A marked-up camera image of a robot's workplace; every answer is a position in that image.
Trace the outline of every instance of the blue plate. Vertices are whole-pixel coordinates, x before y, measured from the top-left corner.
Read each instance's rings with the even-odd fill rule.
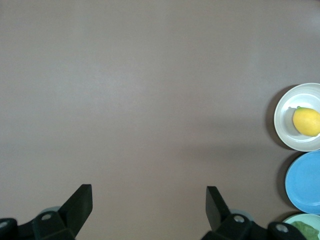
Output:
[[[320,215],[320,150],[297,158],[285,177],[285,190],[299,210]]]

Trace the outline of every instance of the bowl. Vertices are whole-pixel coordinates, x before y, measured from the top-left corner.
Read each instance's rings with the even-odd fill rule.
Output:
[[[303,222],[308,224],[309,226],[313,227],[314,229],[320,231],[320,216],[314,214],[296,214],[293,216],[288,217],[284,220],[284,223],[292,224],[293,222]]]
[[[273,122],[276,133],[288,147],[301,152],[320,150],[320,134],[305,136],[297,131],[293,122],[297,107],[320,113],[319,83],[304,83],[287,91],[275,108]]]
[[[296,208],[320,215],[320,150],[298,157],[288,168],[284,184]]]

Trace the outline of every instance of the bolt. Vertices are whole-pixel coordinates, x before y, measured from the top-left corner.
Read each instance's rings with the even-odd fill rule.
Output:
[[[41,220],[44,221],[44,220],[48,220],[48,219],[50,219],[50,218],[51,218],[51,214],[46,214],[46,215],[43,215],[43,216],[41,217]]]
[[[244,219],[242,216],[240,216],[240,215],[235,215],[235,216],[233,217],[233,219],[234,219],[237,223],[244,223],[244,222],[245,222],[245,219]]]
[[[289,232],[288,228],[283,225],[283,224],[277,224],[275,225],[275,228],[279,231],[279,232],[283,232],[283,233],[287,233]]]
[[[8,225],[8,222],[7,222],[7,221],[1,222],[1,223],[0,223],[0,229],[1,229],[1,228],[4,228],[4,227],[7,226],[7,225]]]

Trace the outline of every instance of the yellow lemon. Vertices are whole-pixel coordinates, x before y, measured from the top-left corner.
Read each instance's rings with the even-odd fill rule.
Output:
[[[307,107],[297,107],[293,115],[293,124],[299,133],[315,137],[320,133],[320,113]]]

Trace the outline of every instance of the green vegetable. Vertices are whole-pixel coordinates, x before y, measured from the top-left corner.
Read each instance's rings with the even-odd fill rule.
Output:
[[[319,240],[319,231],[317,229],[314,229],[312,226],[302,221],[294,221],[293,223],[291,223],[291,225],[295,226],[306,238],[306,240]]]

